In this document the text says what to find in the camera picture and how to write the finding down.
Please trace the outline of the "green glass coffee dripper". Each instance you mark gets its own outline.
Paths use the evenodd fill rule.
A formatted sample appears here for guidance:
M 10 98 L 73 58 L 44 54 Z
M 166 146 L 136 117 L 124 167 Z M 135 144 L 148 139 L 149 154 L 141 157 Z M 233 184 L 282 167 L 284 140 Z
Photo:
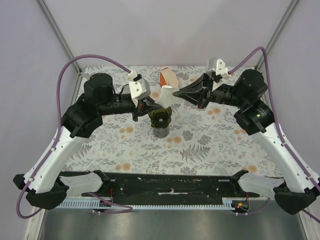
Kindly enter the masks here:
M 150 118 L 152 128 L 165 129 L 172 121 L 172 108 L 169 106 L 167 108 L 153 110 L 148 114 L 148 116 Z

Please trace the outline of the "white paper coffee filter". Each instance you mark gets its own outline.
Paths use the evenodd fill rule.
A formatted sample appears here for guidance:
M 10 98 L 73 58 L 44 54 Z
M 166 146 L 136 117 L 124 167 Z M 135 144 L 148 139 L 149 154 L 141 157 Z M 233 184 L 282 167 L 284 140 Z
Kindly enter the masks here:
M 155 103 L 162 106 L 163 108 L 168 108 L 174 104 L 180 104 L 181 101 L 179 100 L 179 98 L 173 95 L 173 93 L 177 92 L 178 90 L 179 89 L 176 87 L 164 85 L 161 88 L 159 98 L 155 101 Z

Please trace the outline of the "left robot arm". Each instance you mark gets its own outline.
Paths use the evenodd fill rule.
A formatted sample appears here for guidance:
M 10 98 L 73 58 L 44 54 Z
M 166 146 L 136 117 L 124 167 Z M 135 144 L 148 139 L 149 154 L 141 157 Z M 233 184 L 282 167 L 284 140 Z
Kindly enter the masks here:
M 110 179 L 100 170 L 75 176 L 61 176 L 62 168 L 74 152 L 103 124 L 103 116 L 132 114 L 137 121 L 154 110 L 161 109 L 149 95 L 146 80 L 129 82 L 130 92 L 117 94 L 113 79 L 107 73 L 93 74 L 84 83 L 84 93 L 71 105 L 61 119 L 61 128 L 53 145 L 25 174 L 17 174 L 13 182 L 26 192 L 28 203 L 40 209 L 52 210 L 66 198 L 92 192 L 103 197 L 110 192 Z

